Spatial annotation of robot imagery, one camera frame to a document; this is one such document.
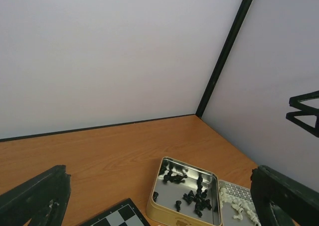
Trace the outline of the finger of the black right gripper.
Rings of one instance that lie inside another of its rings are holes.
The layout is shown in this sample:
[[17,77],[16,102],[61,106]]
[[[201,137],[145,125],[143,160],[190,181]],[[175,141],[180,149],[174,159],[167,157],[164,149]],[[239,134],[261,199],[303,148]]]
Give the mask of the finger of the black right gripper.
[[[289,112],[286,114],[286,119],[306,130],[315,137],[319,136],[319,109],[304,105],[304,101],[314,100],[319,98],[319,92],[314,91],[307,94],[291,97],[289,99],[289,106],[298,109],[296,112]],[[305,122],[297,119],[297,116],[315,116],[316,122],[314,126],[310,126]]]

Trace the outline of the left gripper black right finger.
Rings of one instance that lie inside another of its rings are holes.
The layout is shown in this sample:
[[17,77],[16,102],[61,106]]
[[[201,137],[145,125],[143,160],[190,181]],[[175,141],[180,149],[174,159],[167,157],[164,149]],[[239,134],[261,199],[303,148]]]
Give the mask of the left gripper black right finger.
[[317,226],[319,193],[260,165],[252,170],[251,197],[263,226]]

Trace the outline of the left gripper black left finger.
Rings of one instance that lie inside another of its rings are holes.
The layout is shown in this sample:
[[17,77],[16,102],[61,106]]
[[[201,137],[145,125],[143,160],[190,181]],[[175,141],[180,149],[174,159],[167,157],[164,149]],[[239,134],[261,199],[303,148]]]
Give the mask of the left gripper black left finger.
[[2,226],[60,226],[68,206],[71,175],[56,165],[0,196]]

